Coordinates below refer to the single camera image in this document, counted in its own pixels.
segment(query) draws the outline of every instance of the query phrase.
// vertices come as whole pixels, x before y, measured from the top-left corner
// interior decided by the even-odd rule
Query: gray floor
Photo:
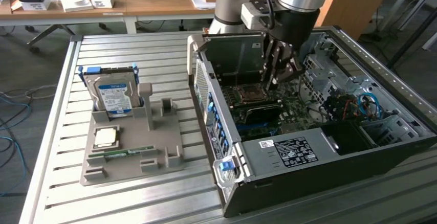
[[[388,6],[393,4],[394,0],[386,0],[380,9],[380,15],[388,12]],[[408,39],[420,23],[429,14],[429,10],[423,10],[407,30],[397,34],[397,39],[390,40],[385,38],[376,43],[380,47],[389,44],[384,48],[386,56],[390,58],[398,50],[402,42]],[[149,29],[157,30],[161,27],[162,21],[143,24]],[[162,31],[178,31],[179,21],[167,21],[161,28]],[[206,20],[186,20],[185,26],[189,30],[201,30],[209,24]],[[76,34],[100,35],[100,34],[123,34],[126,28],[122,23],[108,23],[110,31],[104,31],[98,27],[98,24],[75,25],[71,29]],[[433,85],[437,81],[437,65],[433,61],[437,59],[437,53],[424,50],[417,50],[428,38],[437,31],[437,22],[429,27],[419,41],[413,44],[409,52],[404,56],[409,57],[397,71],[402,79],[411,84],[416,91],[437,105],[437,86]],[[62,30],[58,30],[43,39],[36,46],[42,49],[42,54],[31,54],[27,51],[26,41],[28,41],[36,34],[24,30],[24,27],[16,27],[11,36],[0,37],[0,52],[2,52],[2,68],[0,68],[0,91],[8,91],[16,88],[31,88],[58,82],[62,64],[66,57],[70,36]],[[365,47],[374,55],[378,55],[378,50],[374,44],[364,43]],[[46,90],[42,95],[52,92],[54,89]],[[15,99],[16,102],[27,102],[27,99]],[[34,170],[36,157],[39,153],[39,146],[43,138],[46,121],[51,109],[52,99],[35,100],[32,102],[32,115],[12,131],[23,148],[26,161],[30,169]],[[0,101],[0,118],[8,119],[22,107],[11,106]],[[8,136],[7,132],[0,130],[0,136]],[[0,163],[4,162],[6,153],[0,154]],[[6,191],[22,177],[20,159],[16,155],[11,163],[0,168],[0,191]],[[30,182],[27,176],[26,182],[14,190],[15,193],[26,193]],[[24,196],[0,197],[0,223],[18,223],[22,208],[24,203]]]

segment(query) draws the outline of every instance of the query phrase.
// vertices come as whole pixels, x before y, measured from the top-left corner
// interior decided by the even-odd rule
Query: desk
[[[187,36],[197,33],[201,32],[76,36],[72,39],[20,224],[398,224],[435,215],[436,146],[407,159],[385,175],[261,211],[223,218],[186,74]],[[171,97],[178,105],[186,168],[115,184],[83,187],[79,178],[92,101],[75,74],[76,68],[79,65],[122,67],[133,61],[139,67],[141,82],[153,83],[151,102]],[[369,55],[368,62],[374,61]],[[344,67],[350,73],[357,68],[354,64]]]
[[[135,34],[139,20],[214,18],[214,10],[197,10],[191,0],[115,0],[114,8],[68,13],[60,3],[52,3],[47,11],[20,8],[11,12],[10,3],[0,5],[0,26],[125,22],[127,33]]]

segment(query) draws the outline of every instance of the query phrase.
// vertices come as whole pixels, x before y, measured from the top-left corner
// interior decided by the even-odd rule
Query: metal workbench
[[[386,175],[231,219],[222,217],[186,74],[198,32],[75,37],[60,75],[20,223],[409,223],[437,212],[437,150]],[[76,68],[137,62],[151,101],[171,97],[186,169],[103,186],[79,184],[92,103]]]

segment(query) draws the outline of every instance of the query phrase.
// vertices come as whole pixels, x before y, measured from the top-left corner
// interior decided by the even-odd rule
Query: blue cable
[[[358,95],[358,97],[357,97],[357,103],[358,103],[360,111],[362,112],[362,114],[366,114],[366,111],[364,110],[364,108],[362,108],[362,106],[361,106],[361,97],[362,97],[362,96],[369,96],[369,97],[373,98],[373,100],[376,101],[378,118],[381,118],[382,113],[381,113],[380,102],[378,102],[378,99],[377,99],[376,95],[372,94],[372,93],[362,93],[361,95]]]
[[[23,156],[23,152],[22,152],[22,148],[20,148],[20,145],[19,143],[16,143],[16,141],[10,138],[10,137],[6,137],[6,136],[0,136],[0,139],[6,139],[6,140],[10,140],[14,142],[14,145],[16,147],[16,150],[19,151],[19,155],[20,155],[20,159],[22,159],[22,165],[23,165],[23,177],[22,177],[22,180],[19,181],[19,183],[6,192],[0,193],[0,197],[3,197],[4,195],[7,195],[26,180],[26,163],[24,163],[24,156]]]
[[[0,100],[3,100],[4,102],[7,102],[8,104],[11,104],[11,105],[22,105],[22,106],[26,106],[27,107],[27,114],[26,114],[26,116],[24,116],[24,118],[22,118],[22,120],[20,121],[18,121],[15,124],[12,124],[10,127],[7,127],[6,125],[3,125],[2,127],[3,128],[0,128],[0,130],[6,130],[6,129],[8,129],[8,128],[12,128],[14,126],[16,126],[16,125],[19,125],[28,117],[30,117],[30,113],[31,113],[31,111],[32,111],[32,108],[31,108],[31,106],[28,105],[28,104],[24,104],[24,103],[15,103],[15,102],[12,102],[12,101],[8,101],[6,98],[3,98],[3,97],[0,97]]]

